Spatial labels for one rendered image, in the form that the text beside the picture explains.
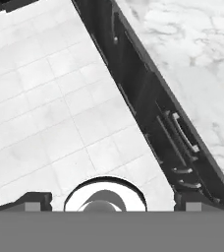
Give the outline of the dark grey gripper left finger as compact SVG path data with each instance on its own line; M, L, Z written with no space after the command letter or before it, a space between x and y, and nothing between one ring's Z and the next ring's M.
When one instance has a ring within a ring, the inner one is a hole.
M5 212L51 212L51 192L26 192L18 200L0 206Z

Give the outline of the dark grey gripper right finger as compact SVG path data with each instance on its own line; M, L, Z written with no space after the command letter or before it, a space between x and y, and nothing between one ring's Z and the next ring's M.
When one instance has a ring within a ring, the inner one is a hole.
M217 201L211 201L201 193L182 193L174 194L174 211L176 212L218 212L224 211L224 205Z

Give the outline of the white and black round thing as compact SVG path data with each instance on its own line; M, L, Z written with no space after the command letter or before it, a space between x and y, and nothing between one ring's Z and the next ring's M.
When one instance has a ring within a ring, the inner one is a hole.
M141 190L116 176L97 176L78 185L64 202L65 212L146 212Z

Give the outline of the dark cupboard run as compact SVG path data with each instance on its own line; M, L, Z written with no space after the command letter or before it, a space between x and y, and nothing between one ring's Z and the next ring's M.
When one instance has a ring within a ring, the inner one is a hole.
M116 0L72 0L84 26L141 132L175 193L201 193L211 201L224 205L224 174L200 139L195 127L168 88L150 59ZM117 6L116 33L113 43L111 29L112 3ZM193 153L180 132L172 114L180 115L179 123L193 145ZM176 174L177 168L191 168L190 174ZM179 184L179 180L200 183L200 189Z

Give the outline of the dark cabinet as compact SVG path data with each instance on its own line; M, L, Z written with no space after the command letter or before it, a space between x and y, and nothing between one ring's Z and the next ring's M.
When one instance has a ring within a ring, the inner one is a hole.
M6 13L10 13L37 1L38 0L0 0L0 12L5 11Z

